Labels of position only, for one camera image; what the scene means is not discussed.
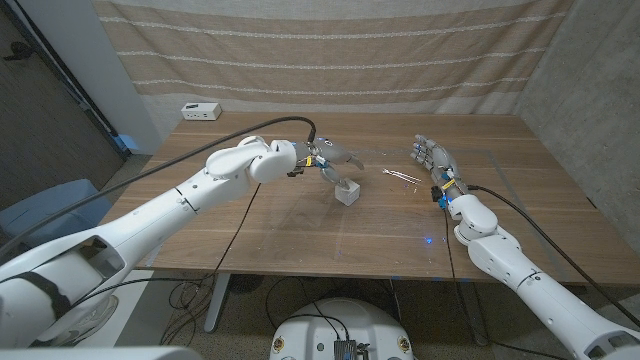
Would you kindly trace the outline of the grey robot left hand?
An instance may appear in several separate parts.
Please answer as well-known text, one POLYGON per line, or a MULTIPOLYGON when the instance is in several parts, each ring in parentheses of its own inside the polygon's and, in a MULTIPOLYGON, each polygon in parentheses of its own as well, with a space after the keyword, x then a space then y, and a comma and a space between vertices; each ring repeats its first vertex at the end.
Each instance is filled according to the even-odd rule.
POLYGON ((363 163, 355 154, 347 151, 343 146, 327 138, 315 138, 312 142, 295 142, 293 144, 297 162, 294 170, 288 173, 289 177, 303 174, 305 168, 317 167, 321 177, 327 182, 348 190, 350 186, 345 178, 342 178, 335 170, 334 165, 349 163, 363 170, 363 163))

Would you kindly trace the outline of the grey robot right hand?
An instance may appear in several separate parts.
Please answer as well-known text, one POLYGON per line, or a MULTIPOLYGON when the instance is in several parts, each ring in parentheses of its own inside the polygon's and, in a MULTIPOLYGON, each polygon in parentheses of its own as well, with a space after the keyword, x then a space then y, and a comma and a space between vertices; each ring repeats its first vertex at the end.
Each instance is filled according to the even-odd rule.
POLYGON ((434 140, 417 134, 411 157, 427 169, 434 184, 448 199, 453 200, 469 192, 453 156, 434 140))

